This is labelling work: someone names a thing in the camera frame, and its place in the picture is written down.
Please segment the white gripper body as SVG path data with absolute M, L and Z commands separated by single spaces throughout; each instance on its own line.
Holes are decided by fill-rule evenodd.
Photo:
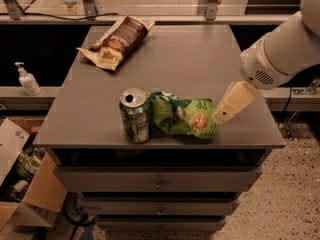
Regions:
M 240 53 L 240 74 L 256 89 L 271 90 L 289 82 L 293 76 L 279 71 L 267 57 L 265 42 L 268 34 Z

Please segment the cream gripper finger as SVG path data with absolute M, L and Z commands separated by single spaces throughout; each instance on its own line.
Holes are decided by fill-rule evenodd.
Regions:
M 216 106 L 211 120 L 223 124 L 239 114 L 257 98 L 257 89 L 246 81 L 232 82 Z

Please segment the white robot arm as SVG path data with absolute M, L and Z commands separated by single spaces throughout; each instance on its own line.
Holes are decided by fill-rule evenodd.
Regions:
M 223 124 L 248 107 L 259 90 L 271 90 L 320 63 L 320 0 L 300 10 L 240 54 L 241 81 L 231 83 L 211 120 Z

